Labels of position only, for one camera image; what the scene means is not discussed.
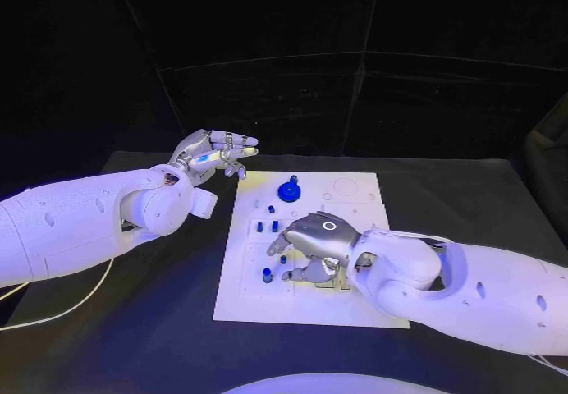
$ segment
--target gray table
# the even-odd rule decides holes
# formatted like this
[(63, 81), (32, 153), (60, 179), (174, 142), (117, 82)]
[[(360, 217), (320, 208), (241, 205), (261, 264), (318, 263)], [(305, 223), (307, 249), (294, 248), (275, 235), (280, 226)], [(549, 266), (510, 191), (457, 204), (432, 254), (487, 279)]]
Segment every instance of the gray table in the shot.
[[(167, 159), (166, 153), (117, 152), (104, 171)], [(392, 229), (507, 248), (568, 266), (566, 250), (506, 161), (259, 156), (246, 165), (376, 172)], [(121, 256), (72, 314), (0, 333), (1, 392), (218, 393), (310, 372), (370, 374), (457, 393), (568, 392), (568, 379), (525, 356), (415, 323), (395, 330), (215, 322), (235, 187), (236, 179), (213, 177), (205, 184), (219, 195), (213, 217), (190, 217), (171, 236)], [(105, 264), (33, 283), (9, 323), (72, 306), (104, 269)]]

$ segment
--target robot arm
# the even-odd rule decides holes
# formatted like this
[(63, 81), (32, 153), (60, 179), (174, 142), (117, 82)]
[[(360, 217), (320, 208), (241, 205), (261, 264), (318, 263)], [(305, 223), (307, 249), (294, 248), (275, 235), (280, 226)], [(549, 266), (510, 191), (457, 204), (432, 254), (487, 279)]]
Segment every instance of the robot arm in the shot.
[[(382, 312), (447, 335), (526, 355), (568, 355), (568, 269), (522, 254), (372, 228), (359, 234), (329, 213), (297, 220), (271, 244), (311, 259), (282, 280), (349, 283)], [(429, 291), (441, 276), (445, 288)]]
[[(209, 218), (216, 196), (196, 188), (238, 158), (258, 154), (243, 135), (199, 130), (169, 164), (59, 182), (0, 203), (0, 286), (76, 273), (171, 234), (192, 213)], [(122, 221), (134, 226), (124, 227)]]

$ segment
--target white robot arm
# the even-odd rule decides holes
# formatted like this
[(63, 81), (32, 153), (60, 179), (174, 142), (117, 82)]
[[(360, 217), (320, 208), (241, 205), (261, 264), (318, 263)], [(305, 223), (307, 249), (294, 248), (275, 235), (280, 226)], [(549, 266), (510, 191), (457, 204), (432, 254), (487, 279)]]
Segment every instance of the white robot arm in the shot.
[(0, 286), (76, 273), (171, 234), (189, 213), (209, 218), (216, 196), (196, 186), (215, 168), (245, 177), (235, 160), (258, 154), (256, 143), (243, 135), (199, 130), (177, 145), (169, 164), (39, 186), (4, 200)]
[[(372, 228), (311, 213), (269, 246), (311, 259), (282, 280), (326, 282), (346, 269), (375, 308), (444, 334), (525, 355), (568, 355), (568, 269), (519, 253)], [(445, 288), (429, 291), (437, 277)]]

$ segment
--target blue object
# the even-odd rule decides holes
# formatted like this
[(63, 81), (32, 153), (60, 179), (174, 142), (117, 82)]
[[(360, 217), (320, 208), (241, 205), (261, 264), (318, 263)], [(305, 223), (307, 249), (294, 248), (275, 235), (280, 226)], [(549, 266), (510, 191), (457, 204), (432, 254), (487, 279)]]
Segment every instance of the blue object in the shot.
[(300, 198), (300, 187), (298, 187), (298, 177), (293, 175), (290, 177), (290, 182), (282, 183), (278, 188), (278, 197), (287, 203), (293, 203)]
[(269, 283), (272, 281), (272, 271), (269, 270), (269, 268), (262, 269), (262, 281), (265, 283)]

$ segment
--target robotic hand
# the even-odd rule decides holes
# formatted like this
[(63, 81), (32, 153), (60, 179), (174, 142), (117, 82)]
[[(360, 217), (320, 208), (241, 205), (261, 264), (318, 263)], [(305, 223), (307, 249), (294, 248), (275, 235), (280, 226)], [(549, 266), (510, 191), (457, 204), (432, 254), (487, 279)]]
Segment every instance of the robotic hand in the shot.
[(189, 213), (209, 218), (216, 195), (196, 188), (258, 154), (258, 140), (197, 130), (169, 164), (59, 182), (0, 202), (0, 287), (76, 273), (171, 234)]
[[(268, 255), (290, 244), (311, 261), (281, 280), (326, 282), (343, 267), (349, 284), (392, 316), (493, 349), (568, 355), (566, 268), (435, 236), (376, 227), (360, 234), (323, 212), (293, 222)], [(445, 288), (431, 291), (438, 276)]]

